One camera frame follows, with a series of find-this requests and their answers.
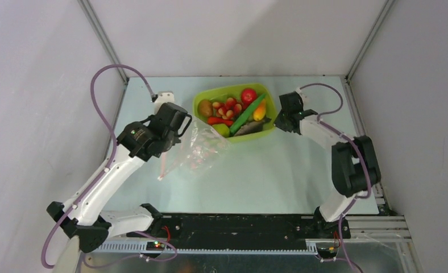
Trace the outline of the clear zip top bag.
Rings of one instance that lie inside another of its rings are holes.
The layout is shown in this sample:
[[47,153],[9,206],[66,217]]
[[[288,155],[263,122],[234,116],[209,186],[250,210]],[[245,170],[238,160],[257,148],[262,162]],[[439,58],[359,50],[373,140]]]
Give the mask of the clear zip top bag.
[[170,174],[185,178],[201,175],[216,165],[231,146],[226,138],[195,116],[179,141],[162,154],[158,180]]

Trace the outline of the green pear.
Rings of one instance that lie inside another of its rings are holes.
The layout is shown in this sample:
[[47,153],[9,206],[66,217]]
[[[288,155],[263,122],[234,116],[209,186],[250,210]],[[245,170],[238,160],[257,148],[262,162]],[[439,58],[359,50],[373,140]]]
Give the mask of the green pear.
[[228,138],[230,136],[230,129],[223,123],[215,124],[212,128],[222,137]]

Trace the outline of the green plastic bin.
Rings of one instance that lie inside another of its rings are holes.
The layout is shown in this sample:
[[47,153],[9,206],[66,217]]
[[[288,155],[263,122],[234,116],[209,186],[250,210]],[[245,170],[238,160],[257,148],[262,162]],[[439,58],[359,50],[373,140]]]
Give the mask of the green plastic bin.
[[253,140],[273,129],[277,110],[270,92],[260,83],[205,90],[193,100],[194,115],[232,143]]

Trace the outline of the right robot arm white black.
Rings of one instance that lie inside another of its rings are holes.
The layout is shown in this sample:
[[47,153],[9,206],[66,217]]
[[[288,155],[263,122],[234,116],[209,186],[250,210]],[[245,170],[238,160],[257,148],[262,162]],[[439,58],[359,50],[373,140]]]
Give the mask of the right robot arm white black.
[[372,144],[366,136],[351,137],[326,123],[320,114],[304,108],[304,95],[290,92],[280,95],[281,110],[274,125],[280,130],[302,135],[331,154],[333,190],[318,207],[314,232],[322,238],[337,229],[336,221],[343,219],[357,200],[372,195],[372,186],[381,179],[381,172]]

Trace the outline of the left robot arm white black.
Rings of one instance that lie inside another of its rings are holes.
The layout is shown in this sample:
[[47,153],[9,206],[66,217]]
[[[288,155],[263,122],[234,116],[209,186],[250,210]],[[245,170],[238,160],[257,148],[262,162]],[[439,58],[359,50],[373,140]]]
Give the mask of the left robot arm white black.
[[157,113],[126,125],[114,142],[110,156],[66,202],[54,201],[47,213],[69,238],[78,238],[78,249],[91,253],[107,239],[143,231],[149,237],[163,229],[162,215],[151,204],[128,211],[103,208],[121,185],[152,157],[159,158],[180,142],[192,121],[182,107],[166,102]]

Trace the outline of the yellow orange mango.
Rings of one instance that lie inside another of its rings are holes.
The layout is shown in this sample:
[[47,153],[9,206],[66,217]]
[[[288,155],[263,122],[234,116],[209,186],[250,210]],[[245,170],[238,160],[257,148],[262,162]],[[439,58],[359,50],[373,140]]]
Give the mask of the yellow orange mango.
[[266,100],[262,99],[258,107],[254,110],[252,118],[254,121],[261,121],[266,116]]

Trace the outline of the grey toy fish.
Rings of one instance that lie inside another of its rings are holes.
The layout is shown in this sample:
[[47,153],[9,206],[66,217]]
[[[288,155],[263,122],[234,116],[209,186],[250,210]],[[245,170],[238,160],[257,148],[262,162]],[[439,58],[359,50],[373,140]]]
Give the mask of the grey toy fish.
[[271,119],[268,118],[268,117],[264,117],[264,119],[262,119],[261,121],[249,121],[249,122],[246,122],[234,134],[234,137],[261,132],[264,129],[264,125],[266,125],[269,122],[271,122]]

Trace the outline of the red apple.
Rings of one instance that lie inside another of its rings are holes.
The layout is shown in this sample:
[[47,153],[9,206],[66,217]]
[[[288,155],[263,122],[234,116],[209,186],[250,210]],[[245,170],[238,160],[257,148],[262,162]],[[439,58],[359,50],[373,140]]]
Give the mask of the red apple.
[[240,94],[240,100],[244,105],[250,105],[257,97],[257,92],[253,88],[245,88]]

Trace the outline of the green cucumber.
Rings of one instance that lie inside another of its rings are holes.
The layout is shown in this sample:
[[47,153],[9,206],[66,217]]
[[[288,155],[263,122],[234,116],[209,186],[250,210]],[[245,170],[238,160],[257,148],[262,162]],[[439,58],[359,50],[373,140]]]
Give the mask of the green cucumber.
[[255,101],[249,104],[246,110],[234,121],[230,126],[230,134],[234,135],[239,128],[248,120],[249,116],[258,108],[260,103],[265,99],[266,94],[261,94]]

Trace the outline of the brown kiwi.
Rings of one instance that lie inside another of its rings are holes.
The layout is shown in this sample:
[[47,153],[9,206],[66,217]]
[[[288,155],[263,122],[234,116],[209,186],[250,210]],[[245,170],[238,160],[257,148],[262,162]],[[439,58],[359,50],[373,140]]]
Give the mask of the brown kiwi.
[[198,114],[202,117],[208,118],[214,114],[212,102],[209,100],[201,100],[197,106]]

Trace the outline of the red chili pepper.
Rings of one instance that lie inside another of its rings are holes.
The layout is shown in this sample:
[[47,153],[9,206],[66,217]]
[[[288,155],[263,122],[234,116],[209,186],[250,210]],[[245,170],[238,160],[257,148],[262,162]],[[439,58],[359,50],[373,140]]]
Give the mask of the red chili pepper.
[[232,120],[223,119],[223,118],[220,118],[220,117],[211,116],[211,117],[207,118],[207,124],[211,125],[211,126],[218,125],[218,124],[224,124],[227,127],[230,127],[230,126],[233,125],[233,123],[234,123],[234,121],[232,121]]

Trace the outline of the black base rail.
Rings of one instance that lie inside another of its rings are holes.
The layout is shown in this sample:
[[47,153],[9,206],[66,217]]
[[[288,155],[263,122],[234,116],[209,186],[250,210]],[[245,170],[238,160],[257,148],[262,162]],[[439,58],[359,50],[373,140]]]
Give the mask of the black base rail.
[[313,239],[351,237],[347,220],[311,214],[165,213],[144,232],[179,250],[308,250]]

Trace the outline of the right aluminium corner post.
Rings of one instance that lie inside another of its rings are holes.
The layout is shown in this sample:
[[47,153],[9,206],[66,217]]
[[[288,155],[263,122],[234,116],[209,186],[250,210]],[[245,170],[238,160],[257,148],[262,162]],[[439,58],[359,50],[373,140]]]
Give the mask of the right aluminium corner post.
[[368,32],[363,44],[361,45],[354,61],[352,62],[352,65],[350,69],[348,70],[345,79],[348,83],[351,82],[352,78],[356,74],[362,60],[364,59],[365,55],[367,54],[369,48],[371,47],[372,43],[374,42],[378,32],[380,31],[383,23],[387,19],[389,13],[393,9],[394,5],[396,3],[396,0],[386,0],[384,2],[384,5],[380,9],[380,12],[378,16],[376,17],[375,21],[373,22],[373,25]]

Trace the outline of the aluminium corner post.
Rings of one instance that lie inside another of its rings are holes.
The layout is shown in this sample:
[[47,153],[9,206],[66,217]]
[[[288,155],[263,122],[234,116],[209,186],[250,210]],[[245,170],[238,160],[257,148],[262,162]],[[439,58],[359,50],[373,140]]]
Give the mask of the aluminium corner post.
[[100,45],[107,58],[110,61],[110,64],[121,64],[121,61],[117,55],[116,50],[114,49],[110,38],[108,37],[104,26],[102,25],[91,1],[89,0],[77,0],[78,4],[81,7],[84,15],[86,16],[91,28],[93,29]]
[[375,21],[373,22],[373,25],[368,32],[363,44],[361,45],[354,61],[352,62],[352,65],[350,69],[348,70],[345,79],[348,83],[351,82],[352,78],[356,74],[362,60],[364,59],[365,55],[367,54],[369,48],[371,47],[372,43],[374,42],[378,32],[380,31],[383,23],[387,19],[389,13],[393,9],[394,5],[396,3],[396,0],[386,0],[384,2],[384,5],[380,9],[380,12],[378,16],[376,17]]

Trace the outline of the left aluminium corner post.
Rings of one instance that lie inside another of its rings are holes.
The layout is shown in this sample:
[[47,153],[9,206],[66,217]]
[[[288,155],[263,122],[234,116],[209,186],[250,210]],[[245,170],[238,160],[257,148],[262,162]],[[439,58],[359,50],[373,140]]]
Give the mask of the left aluminium corner post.
[[116,50],[114,49],[110,38],[108,37],[104,26],[102,25],[91,1],[89,0],[77,0],[78,4],[81,7],[84,15],[86,16],[91,28],[93,29],[100,45],[107,58],[110,61],[110,64],[121,64],[121,61],[117,55]]

